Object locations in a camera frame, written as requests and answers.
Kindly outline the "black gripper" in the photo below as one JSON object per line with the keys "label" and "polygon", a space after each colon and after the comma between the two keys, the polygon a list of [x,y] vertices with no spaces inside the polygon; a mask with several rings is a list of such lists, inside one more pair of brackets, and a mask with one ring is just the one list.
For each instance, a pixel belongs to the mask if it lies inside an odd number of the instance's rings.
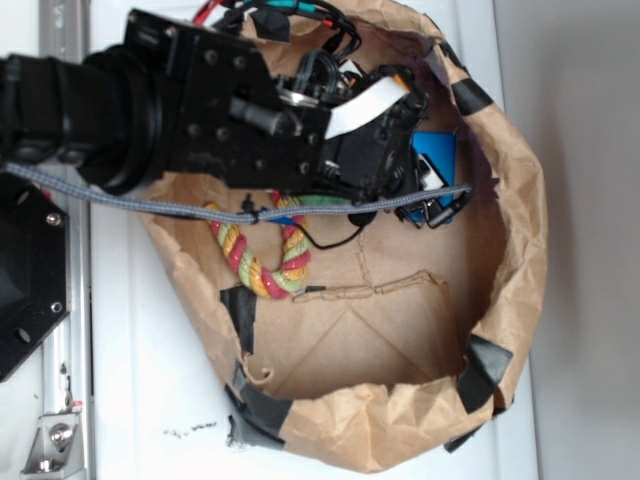
{"label": "black gripper", "polygon": [[428,97],[411,71],[351,73],[322,50],[272,76],[250,41],[131,12],[146,172],[205,173],[231,188],[373,201],[420,191],[412,137]]}

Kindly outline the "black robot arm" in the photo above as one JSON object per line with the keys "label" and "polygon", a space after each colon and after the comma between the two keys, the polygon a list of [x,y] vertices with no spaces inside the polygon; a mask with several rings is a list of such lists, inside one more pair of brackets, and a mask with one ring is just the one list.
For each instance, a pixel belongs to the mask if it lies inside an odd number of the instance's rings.
{"label": "black robot arm", "polygon": [[[332,36],[276,76],[241,35],[246,12],[300,15]],[[360,43],[323,1],[232,1],[208,27],[134,10],[122,43],[79,64],[2,60],[1,157],[70,164],[116,195],[166,172],[357,202],[416,192],[428,95],[401,65],[348,71]]]}

